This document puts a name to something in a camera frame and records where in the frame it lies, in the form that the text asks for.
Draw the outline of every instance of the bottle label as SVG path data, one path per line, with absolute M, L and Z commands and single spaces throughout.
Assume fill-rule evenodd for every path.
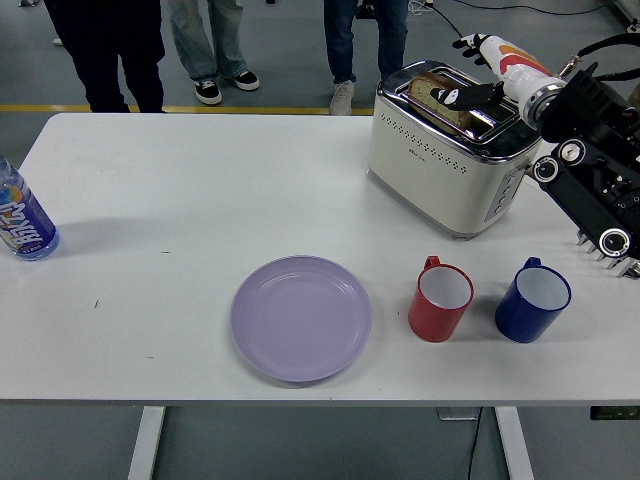
M 32 194 L 25 196 L 13 185 L 0 188 L 0 235 L 16 254 L 45 248 L 55 233 L 55 226 Z

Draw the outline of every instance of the toaster vent holes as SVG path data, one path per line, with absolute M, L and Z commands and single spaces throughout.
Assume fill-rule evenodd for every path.
M 442 152 L 439 152 L 436 148 L 430 146 L 428 143 L 424 142 L 420 139 L 416 134 L 411 133 L 409 130 L 404 128 L 402 125 L 399 125 L 398 122 L 393 120 L 388 115 L 382 113 L 380 115 L 380 119 L 385 122 L 387 125 L 392 127 L 396 132 L 400 135 L 404 136 L 407 140 L 411 140 L 411 143 L 416 144 L 420 147 L 427 155 L 431 155 L 433 158 L 437 158 L 440 163 L 444 163 L 445 165 L 452 167 L 454 170 L 460 173 L 467 173 L 467 167 L 460 165 L 458 162 L 454 162 L 449 157 L 445 157 Z

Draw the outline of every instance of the jeans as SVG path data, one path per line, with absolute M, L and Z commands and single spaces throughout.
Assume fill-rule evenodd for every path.
M 409 0 L 373 0 L 372 4 L 378 22 L 378 69 L 385 78 L 404 66 Z M 356 81 L 351 25 L 357 8 L 358 0 L 324 0 L 324 33 L 334 83 Z
M 141 112 L 162 112 L 158 62 L 164 57 L 159 0 L 45 0 L 93 112 L 128 112 L 118 56 Z
M 247 69 L 240 51 L 240 19 L 237 0 L 207 0 L 213 50 L 204 32 L 198 0 L 168 0 L 173 40 L 180 61 L 191 80 L 214 80 L 218 74 L 235 77 Z

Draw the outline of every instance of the lavender plate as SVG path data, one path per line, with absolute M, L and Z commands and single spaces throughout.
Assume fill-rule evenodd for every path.
M 318 257 L 275 260 L 252 273 L 231 307 L 244 358 L 288 382 L 326 378 L 349 365 L 371 331 L 364 287 L 337 263 Z

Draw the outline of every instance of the black sneaker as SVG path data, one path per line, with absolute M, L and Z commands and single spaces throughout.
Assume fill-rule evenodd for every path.
M 196 82 L 196 97 L 205 105 L 217 105 L 222 101 L 220 89 L 213 80 Z
M 256 77 L 253 72 L 250 72 L 249 70 L 233 77 L 233 81 L 235 82 L 236 87 L 247 92 L 255 90 L 260 86 L 258 77 Z

